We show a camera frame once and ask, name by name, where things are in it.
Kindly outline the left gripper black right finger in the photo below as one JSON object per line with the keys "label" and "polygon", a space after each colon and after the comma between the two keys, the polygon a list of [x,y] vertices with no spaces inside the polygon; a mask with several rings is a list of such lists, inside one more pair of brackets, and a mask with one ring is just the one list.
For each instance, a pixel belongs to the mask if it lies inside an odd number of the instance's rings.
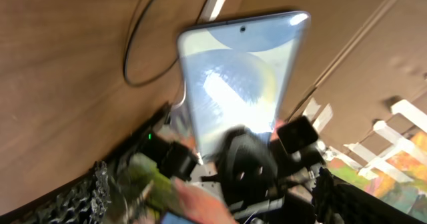
{"label": "left gripper black right finger", "polygon": [[320,168],[313,188],[319,223],[417,224],[420,221]]}

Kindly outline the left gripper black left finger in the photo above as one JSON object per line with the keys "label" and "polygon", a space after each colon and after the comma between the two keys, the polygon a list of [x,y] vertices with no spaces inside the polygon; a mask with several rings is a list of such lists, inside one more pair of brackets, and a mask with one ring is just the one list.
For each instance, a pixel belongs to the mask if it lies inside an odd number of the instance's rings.
{"label": "left gripper black left finger", "polygon": [[110,202],[107,164],[41,199],[1,216],[2,223],[101,223]]}

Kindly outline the blue Samsung Galaxy smartphone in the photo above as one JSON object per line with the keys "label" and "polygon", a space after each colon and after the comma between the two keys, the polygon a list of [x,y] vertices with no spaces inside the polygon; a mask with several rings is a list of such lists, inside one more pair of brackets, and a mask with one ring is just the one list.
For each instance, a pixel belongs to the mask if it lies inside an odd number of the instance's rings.
{"label": "blue Samsung Galaxy smartphone", "polygon": [[213,159],[226,135],[247,129],[268,143],[311,15],[288,11],[183,31],[177,52],[197,151]]}

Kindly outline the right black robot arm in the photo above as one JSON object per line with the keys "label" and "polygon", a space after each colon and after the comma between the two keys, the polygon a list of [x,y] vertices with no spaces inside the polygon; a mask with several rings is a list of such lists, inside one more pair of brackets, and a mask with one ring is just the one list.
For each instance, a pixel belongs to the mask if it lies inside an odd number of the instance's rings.
{"label": "right black robot arm", "polygon": [[191,198],[176,189],[172,178],[189,181],[196,166],[195,155],[179,143],[168,144],[148,135],[141,151],[131,156],[128,173],[152,186],[146,204],[160,211],[159,223],[235,223],[243,219],[314,223],[315,207],[289,190],[307,185],[291,180],[291,175],[324,162],[313,146],[318,133],[301,116],[281,126],[277,134],[266,145],[244,128],[226,133],[219,153],[213,156],[217,172],[199,178],[219,183],[222,201],[206,191]]}

